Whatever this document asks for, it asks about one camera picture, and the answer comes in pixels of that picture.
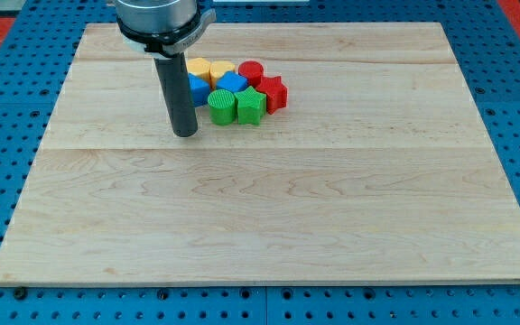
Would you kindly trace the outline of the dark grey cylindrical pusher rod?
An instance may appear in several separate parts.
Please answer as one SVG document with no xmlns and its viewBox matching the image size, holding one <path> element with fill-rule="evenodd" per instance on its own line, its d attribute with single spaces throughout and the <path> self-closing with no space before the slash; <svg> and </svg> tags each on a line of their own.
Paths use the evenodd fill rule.
<svg viewBox="0 0 520 325">
<path fill-rule="evenodd" d="M 195 135 L 198 122 L 184 53 L 167 59 L 155 59 L 154 64 L 173 133 L 179 137 Z"/>
</svg>

